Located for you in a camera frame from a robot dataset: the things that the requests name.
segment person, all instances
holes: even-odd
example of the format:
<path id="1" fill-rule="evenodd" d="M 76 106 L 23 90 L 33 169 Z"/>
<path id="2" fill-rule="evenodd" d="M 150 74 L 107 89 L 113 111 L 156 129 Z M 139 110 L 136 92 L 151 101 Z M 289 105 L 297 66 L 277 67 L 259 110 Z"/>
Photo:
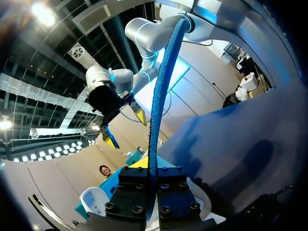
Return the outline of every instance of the person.
<path id="1" fill-rule="evenodd" d="M 107 178 L 111 176 L 111 170 L 106 165 L 100 166 L 100 172 Z"/>

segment light fixture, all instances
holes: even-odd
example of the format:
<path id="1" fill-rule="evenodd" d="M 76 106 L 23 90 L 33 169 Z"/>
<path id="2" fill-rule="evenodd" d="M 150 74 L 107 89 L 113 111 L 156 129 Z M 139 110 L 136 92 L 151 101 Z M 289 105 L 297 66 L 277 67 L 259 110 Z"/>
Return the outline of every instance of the light fixture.
<path id="1" fill-rule="evenodd" d="M 0 129 L 6 130 L 12 127 L 12 122 L 10 120 L 3 120 L 0 122 Z"/>
<path id="2" fill-rule="evenodd" d="M 97 126 L 97 125 L 93 125 L 93 126 L 92 126 L 92 130 L 99 131 L 99 130 L 100 130 L 100 127 L 99 127 L 99 126 Z"/>
<path id="3" fill-rule="evenodd" d="M 47 156 L 45 156 L 45 158 L 46 158 L 46 160 L 51 160 L 52 159 L 51 155 L 47 155 Z"/>
<path id="4" fill-rule="evenodd" d="M 61 156 L 60 153 L 55 153 L 55 154 L 53 154 L 53 155 L 54 155 L 54 157 L 60 157 L 60 156 Z"/>
<path id="5" fill-rule="evenodd" d="M 46 156 L 46 153 L 45 153 L 44 151 L 41 151 L 41 152 L 39 152 L 38 154 L 39 154 L 40 157 Z"/>
<path id="6" fill-rule="evenodd" d="M 22 157 L 22 159 L 23 159 L 24 162 L 28 161 L 28 157 L 26 157 L 25 155 Z"/>
<path id="7" fill-rule="evenodd" d="M 32 13 L 46 26 L 52 26 L 55 23 L 54 13 L 40 3 L 32 6 Z"/>
<path id="8" fill-rule="evenodd" d="M 30 158 L 31 158 L 31 160 L 35 160 L 35 159 L 37 158 L 37 155 L 35 155 L 35 154 L 33 153 L 33 154 L 31 154 Z"/>

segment dark hair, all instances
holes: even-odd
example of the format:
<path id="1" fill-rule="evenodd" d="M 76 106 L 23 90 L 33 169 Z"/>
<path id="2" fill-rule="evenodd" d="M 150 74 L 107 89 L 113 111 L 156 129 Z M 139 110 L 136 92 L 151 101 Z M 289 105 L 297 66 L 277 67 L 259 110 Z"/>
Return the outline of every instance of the dark hair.
<path id="1" fill-rule="evenodd" d="M 103 168 L 103 167 L 109 169 L 109 171 L 111 172 L 110 168 L 108 168 L 106 165 L 102 165 L 102 166 L 100 166 L 100 172 L 101 172 L 102 174 L 103 174 L 103 172 L 102 172 L 102 168 Z"/>

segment bolt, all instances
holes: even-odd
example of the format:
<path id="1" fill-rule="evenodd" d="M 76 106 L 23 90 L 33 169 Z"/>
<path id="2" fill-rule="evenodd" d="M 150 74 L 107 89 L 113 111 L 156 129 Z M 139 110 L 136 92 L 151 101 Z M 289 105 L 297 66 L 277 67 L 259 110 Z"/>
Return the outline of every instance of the bolt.
<path id="1" fill-rule="evenodd" d="M 171 208 L 169 208 L 168 206 L 164 206 L 164 207 L 162 207 L 162 209 L 160 211 L 164 214 L 169 214 L 169 213 L 171 213 Z"/>
<path id="2" fill-rule="evenodd" d="M 111 203 L 111 202 L 107 202 L 107 203 L 105 204 L 105 208 L 106 208 L 107 210 L 111 210 L 111 209 L 114 208 L 114 204 Z"/>
<path id="3" fill-rule="evenodd" d="M 186 186 L 187 186 L 187 183 L 186 183 L 186 182 L 181 182 L 181 183 L 180 183 L 180 187 L 185 188 Z"/>
<path id="4" fill-rule="evenodd" d="M 193 203 L 190 204 L 190 208 L 191 209 L 199 209 L 200 204 L 198 202 L 193 202 Z"/>
<path id="5" fill-rule="evenodd" d="M 142 213 L 143 212 L 143 207 L 142 206 L 136 206 L 133 208 L 133 213 Z"/>
<path id="6" fill-rule="evenodd" d="M 169 188 L 169 185 L 168 184 L 161 184 L 160 187 L 162 189 L 167 189 L 167 188 Z"/>
<path id="7" fill-rule="evenodd" d="M 137 188 L 137 189 L 143 189 L 143 188 L 144 188 L 144 184 L 138 184 L 138 185 L 136 186 L 136 188 Z"/>

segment curved wall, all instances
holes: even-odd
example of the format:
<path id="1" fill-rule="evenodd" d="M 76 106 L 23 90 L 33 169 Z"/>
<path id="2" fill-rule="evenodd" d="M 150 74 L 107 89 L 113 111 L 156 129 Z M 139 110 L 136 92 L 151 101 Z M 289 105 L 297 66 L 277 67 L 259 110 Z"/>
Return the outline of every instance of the curved wall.
<path id="1" fill-rule="evenodd" d="M 80 203 L 79 196 L 88 187 L 98 186 L 105 180 L 99 166 L 106 165 L 115 171 L 125 165 L 125 157 L 107 144 L 99 146 L 96 143 L 79 153 L 52 160 L 5 161 L 4 164 L 3 175 L 16 200 L 32 225 L 44 230 L 49 225 L 33 208 L 28 196 L 35 193 L 67 224 L 72 220 L 82 222 L 84 219 L 75 212 Z"/>

